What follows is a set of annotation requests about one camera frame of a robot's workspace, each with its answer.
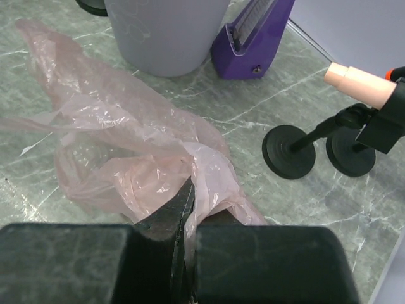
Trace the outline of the pink plastic trash bag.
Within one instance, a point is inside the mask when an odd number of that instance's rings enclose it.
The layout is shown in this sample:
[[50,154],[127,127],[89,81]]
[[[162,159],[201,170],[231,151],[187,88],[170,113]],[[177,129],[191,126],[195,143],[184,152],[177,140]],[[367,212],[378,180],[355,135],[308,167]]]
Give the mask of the pink plastic trash bag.
[[16,27],[52,111],[2,117],[1,129],[59,135],[54,164],[70,200],[139,222],[190,179],[195,203],[183,233],[187,262],[194,257],[197,226],[209,216],[228,210],[244,225],[266,224],[246,198],[213,125],[131,73],[86,56],[71,37],[40,21],[19,19]]

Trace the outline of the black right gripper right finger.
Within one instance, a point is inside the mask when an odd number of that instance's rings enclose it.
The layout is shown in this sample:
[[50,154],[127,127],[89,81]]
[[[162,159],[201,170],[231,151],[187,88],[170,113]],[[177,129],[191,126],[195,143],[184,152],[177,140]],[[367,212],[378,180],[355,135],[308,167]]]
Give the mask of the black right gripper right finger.
[[328,228],[206,219],[196,230],[197,303],[360,303]]

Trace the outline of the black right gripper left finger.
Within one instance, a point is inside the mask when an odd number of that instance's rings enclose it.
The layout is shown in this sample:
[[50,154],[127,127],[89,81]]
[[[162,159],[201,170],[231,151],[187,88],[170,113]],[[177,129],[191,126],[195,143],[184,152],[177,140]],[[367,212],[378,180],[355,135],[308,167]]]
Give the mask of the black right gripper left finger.
[[1,229],[2,303],[189,303],[185,223],[194,185],[137,224]]

